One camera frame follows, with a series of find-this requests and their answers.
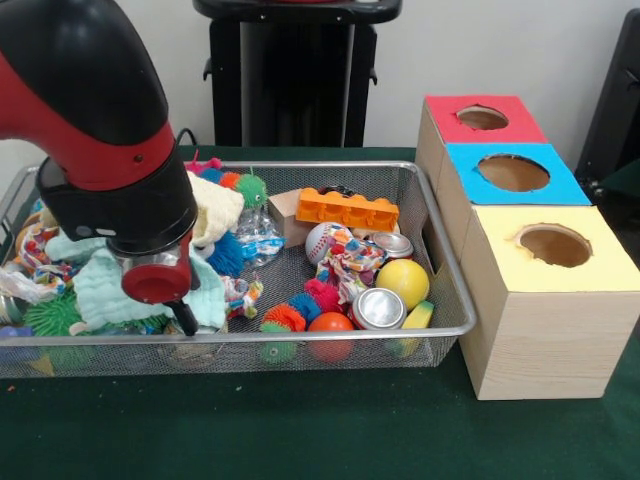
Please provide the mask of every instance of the light green cloth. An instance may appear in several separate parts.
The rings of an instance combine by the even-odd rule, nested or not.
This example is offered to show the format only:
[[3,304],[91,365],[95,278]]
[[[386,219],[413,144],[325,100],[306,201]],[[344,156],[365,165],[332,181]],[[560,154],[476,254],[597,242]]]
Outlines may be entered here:
[[100,248],[104,248],[106,240],[102,237],[87,238],[74,242],[60,230],[58,236],[47,242],[44,251],[54,262],[66,260],[69,262],[84,263],[89,260],[91,254]]
[[[191,307],[200,325],[221,328],[225,321],[224,286],[213,268],[191,252],[191,261],[200,278],[200,288],[189,292],[184,301]],[[173,318],[164,305],[146,305],[129,298],[122,290],[122,272],[106,249],[97,250],[74,277],[78,311],[89,326],[97,330],[107,323],[123,323],[154,315]]]

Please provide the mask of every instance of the shape sorter box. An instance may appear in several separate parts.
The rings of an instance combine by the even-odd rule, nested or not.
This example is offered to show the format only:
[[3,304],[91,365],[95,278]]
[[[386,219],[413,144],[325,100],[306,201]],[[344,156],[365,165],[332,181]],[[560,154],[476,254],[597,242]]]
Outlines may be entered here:
[[640,273],[596,207],[474,207],[461,266],[478,399],[604,394],[640,315]]
[[450,143],[547,143],[522,101],[514,96],[427,96],[416,164],[434,191]]
[[549,144],[451,144],[436,198],[460,260],[471,204],[591,205]]

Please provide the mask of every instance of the metal wire basket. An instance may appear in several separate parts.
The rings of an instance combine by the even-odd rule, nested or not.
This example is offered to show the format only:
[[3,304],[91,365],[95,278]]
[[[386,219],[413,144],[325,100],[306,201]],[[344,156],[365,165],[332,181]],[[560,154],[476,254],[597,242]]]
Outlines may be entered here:
[[[407,162],[234,162],[253,168],[277,194],[303,187],[344,185],[367,198],[386,197],[400,207],[399,226],[414,245],[414,258],[431,279],[435,305],[430,328],[395,331],[266,334],[254,321],[233,319],[215,335],[0,338],[0,377],[158,375],[357,368],[435,367],[458,336],[476,322],[473,303],[455,261],[436,200],[422,172]],[[36,167],[18,174],[0,203],[0,258],[6,261],[16,234],[37,198]],[[265,284],[257,307],[264,313],[302,291],[314,275],[303,248],[287,249],[256,270]],[[252,278],[253,270],[245,272]],[[403,346],[410,342],[411,354]],[[329,362],[336,351],[348,358]]]

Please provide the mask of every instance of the orange ball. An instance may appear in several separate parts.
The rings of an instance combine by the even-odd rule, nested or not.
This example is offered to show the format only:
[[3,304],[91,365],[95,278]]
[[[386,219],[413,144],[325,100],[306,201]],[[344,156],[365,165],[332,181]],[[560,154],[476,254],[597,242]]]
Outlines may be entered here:
[[[341,313],[323,313],[309,326],[310,332],[348,332],[354,330],[353,323]],[[330,340],[309,342],[311,354],[321,362],[338,363],[346,360],[353,351],[353,340]]]

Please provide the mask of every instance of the orange toy block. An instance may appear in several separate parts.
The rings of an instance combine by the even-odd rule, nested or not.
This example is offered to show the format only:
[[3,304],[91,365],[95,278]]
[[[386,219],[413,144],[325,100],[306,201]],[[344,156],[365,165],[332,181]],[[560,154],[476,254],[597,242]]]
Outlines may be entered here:
[[386,198],[370,202],[362,195],[343,197],[339,192],[321,195],[314,188],[305,188],[300,192],[296,220],[392,232],[399,215],[398,207]]

